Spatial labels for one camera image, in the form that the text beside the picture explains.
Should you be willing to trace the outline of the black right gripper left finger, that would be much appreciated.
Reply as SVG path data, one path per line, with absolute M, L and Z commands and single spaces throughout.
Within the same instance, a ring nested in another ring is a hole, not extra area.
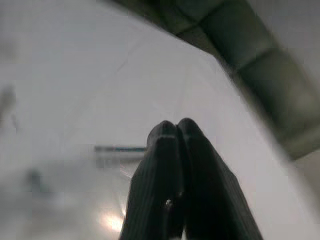
M 178 129 L 165 120 L 149 133 L 146 152 L 131 178 L 120 239 L 180 239 L 184 197 Z

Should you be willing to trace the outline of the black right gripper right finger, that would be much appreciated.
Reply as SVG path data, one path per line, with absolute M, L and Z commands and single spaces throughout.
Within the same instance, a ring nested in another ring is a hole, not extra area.
M 177 128 L 189 199 L 188 240 L 261 240 L 263 236 L 238 182 L 211 142 L 190 118 Z

